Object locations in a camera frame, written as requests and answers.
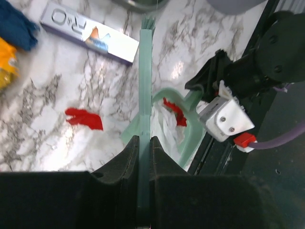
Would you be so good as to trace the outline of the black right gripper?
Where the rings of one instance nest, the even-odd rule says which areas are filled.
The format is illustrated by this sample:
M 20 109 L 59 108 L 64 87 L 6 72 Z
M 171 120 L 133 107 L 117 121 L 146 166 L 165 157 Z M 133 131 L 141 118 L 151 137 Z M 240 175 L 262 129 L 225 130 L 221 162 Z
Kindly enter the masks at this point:
M 203 92 L 202 100 L 213 100 L 220 94 L 220 81 L 224 81 L 224 85 L 239 99 L 260 92 L 262 72 L 256 64 L 254 51 L 233 62 L 225 51 L 218 50 L 185 84 L 185 89 Z

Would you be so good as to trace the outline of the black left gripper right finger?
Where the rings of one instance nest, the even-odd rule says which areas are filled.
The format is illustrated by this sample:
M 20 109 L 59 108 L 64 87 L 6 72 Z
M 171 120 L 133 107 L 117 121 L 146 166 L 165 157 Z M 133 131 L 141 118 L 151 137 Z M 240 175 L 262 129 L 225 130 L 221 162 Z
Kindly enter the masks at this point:
M 281 215 L 256 177 L 192 176 L 150 140 L 153 229 L 279 229 Z

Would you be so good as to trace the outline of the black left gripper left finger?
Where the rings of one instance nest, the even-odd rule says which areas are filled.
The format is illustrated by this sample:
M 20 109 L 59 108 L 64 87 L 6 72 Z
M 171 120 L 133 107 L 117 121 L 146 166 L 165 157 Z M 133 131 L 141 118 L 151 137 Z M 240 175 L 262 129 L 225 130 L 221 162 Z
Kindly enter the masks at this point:
M 3 229 L 136 227 L 139 138 L 94 172 L 2 172 Z

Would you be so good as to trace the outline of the mint green dustpan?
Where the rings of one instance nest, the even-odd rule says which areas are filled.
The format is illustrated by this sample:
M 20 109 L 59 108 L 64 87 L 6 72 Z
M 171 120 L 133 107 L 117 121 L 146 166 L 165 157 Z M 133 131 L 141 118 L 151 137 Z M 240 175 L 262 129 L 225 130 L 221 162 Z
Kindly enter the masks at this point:
M 185 138 L 181 144 L 177 145 L 174 141 L 171 144 L 166 143 L 161 134 L 157 134 L 156 136 L 159 138 L 161 146 L 167 155 L 180 167 L 186 168 L 205 135 L 205 129 L 201 121 L 199 121 L 199 116 L 196 112 L 196 107 L 201 101 L 202 92 L 189 91 L 186 96 L 182 96 L 173 88 L 163 88 L 154 95 L 152 103 L 164 105 L 164 97 L 182 109 L 187 119 L 187 127 L 184 131 Z

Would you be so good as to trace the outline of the mint green brush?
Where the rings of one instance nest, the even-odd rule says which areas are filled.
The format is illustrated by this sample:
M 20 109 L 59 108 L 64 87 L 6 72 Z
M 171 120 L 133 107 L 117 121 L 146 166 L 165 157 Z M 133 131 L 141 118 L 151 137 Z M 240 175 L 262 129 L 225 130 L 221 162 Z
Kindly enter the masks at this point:
M 155 17 L 144 15 L 139 40 L 139 161 L 136 203 L 136 228 L 150 227 L 150 121 L 152 109 L 152 51 Z

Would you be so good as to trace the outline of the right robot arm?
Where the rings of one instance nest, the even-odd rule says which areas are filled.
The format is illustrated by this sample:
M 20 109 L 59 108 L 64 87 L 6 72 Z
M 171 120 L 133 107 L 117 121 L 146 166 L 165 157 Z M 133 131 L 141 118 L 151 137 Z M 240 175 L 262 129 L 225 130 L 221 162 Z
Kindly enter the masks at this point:
M 203 92 L 202 100 L 211 102 L 220 94 L 220 82 L 239 99 L 285 83 L 305 79 L 305 15 L 290 11 L 273 13 L 262 29 L 258 45 L 239 60 L 229 59 L 218 50 L 185 88 Z

